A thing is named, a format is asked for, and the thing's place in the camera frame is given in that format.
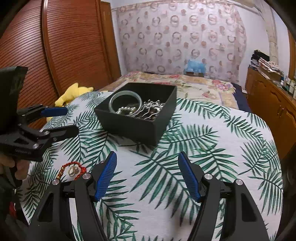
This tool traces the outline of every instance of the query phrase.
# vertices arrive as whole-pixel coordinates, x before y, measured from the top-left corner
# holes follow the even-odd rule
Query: dark blue fabric
[[[236,89],[235,93],[233,93],[235,100],[237,101],[237,105],[240,110],[252,113],[248,101],[244,94],[242,93],[242,87],[238,84],[232,83],[234,88]]]

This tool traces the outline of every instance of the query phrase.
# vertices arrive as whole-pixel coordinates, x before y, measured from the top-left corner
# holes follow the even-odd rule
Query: table
[[[17,191],[28,221],[62,165],[78,161],[90,171],[113,150],[118,164],[106,196],[96,206],[108,238],[187,240],[200,205],[190,197],[178,168],[177,156],[183,150],[205,173],[228,182],[242,179],[274,240],[281,219],[282,176],[272,134],[262,119],[217,104],[178,98],[167,130],[153,148],[102,128],[93,108],[110,94],[86,93],[67,106],[67,116],[54,117],[45,125],[75,124],[79,135],[53,144],[42,163],[30,164],[29,175]],[[73,179],[66,169],[62,180]],[[74,199],[70,206],[75,236],[82,240]],[[221,199],[213,240],[219,240],[224,208]]]

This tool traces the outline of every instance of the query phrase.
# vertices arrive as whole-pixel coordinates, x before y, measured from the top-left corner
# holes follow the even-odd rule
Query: black box
[[[143,102],[149,99],[152,101],[160,100],[165,105],[154,120],[142,120],[111,113],[108,108],[109,100],[115,93],[123,90],[137,93]],[[177,87],[148,83],[127,83],[115,93],[107,97],[94,109],[103,128],[110,133],[124,136],[146,145],[156,146],[176,109]],[[113,103],[114,110],[116,111],[118,108],[130,103],[127,98],[125,100],[119,103],[116,103],[115,100]]]

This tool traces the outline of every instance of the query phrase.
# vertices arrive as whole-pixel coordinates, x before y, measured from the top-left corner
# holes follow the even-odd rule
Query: patterned curtain
[[[247,40],[235,5],[212,0],[165,0],[116,11],[129,72],[181,74],[190,60],[205,66],[211,79],[238,82]]]

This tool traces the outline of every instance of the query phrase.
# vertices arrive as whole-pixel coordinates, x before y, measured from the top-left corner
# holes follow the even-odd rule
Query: red string bracelet
[[[61,169],[60,169],[60,171],[59,171],[59,174],[57,175],[57,179],[60,180],[61,177],[62,177],[62,175],[64,174],[65,168],[66,168],[67,166],[71,166],[71,165],[73,165],[73,164],[74,164],[74,165],[78,165],[78,166],[80,167],[80,169],[81,169],[80,173],[77,175],[77,177],[75,177],[74,180],[78,179],[82,174],[86,173],[86,168],[85,168],[85,167],[81,166],[81,164],[80,164],[79,162],[73,161],[73,162],[69,162],[69,163],[67,163],[67,164],[65,164],[65,165],[63,165],[63,166],[61,167]]]

